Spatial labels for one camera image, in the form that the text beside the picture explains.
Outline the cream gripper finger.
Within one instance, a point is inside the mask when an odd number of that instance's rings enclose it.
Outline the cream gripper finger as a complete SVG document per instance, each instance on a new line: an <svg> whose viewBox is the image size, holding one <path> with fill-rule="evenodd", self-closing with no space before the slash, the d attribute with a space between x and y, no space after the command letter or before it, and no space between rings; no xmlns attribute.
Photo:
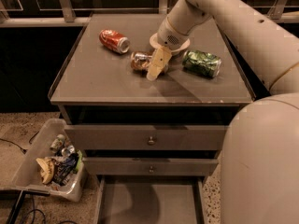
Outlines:
<svg viewBox="0 0 299 224"><path fill-rule="evenodd" d="M171 57L172 53L168 47L161 46L156 49L149 62L147 79L149 81L155 80L163 72Z"/></svg>

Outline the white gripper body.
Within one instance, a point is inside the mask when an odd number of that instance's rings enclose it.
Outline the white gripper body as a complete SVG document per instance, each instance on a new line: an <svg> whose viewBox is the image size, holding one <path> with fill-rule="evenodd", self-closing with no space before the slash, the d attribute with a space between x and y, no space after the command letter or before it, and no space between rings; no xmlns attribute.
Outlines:
<svg viewBox="0 0 299 224"><path fill-rule="evenodd" d="M168 18L165 18L158 29L157 41L160 45L176 50L183 45L185 37L171 26Z"/></svg>

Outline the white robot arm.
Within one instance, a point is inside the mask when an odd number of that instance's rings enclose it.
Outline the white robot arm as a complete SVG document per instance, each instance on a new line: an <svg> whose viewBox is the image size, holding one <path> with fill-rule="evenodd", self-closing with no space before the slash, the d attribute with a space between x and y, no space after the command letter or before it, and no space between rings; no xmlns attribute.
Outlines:
<svg viewBox="0 0 299 224"><path fill-rule="evenodd" d="M241 0L178 0L158 29L147 78L208 18L249 66L255 98L224 137L221 224L299 224L298 37Z"/></svg>

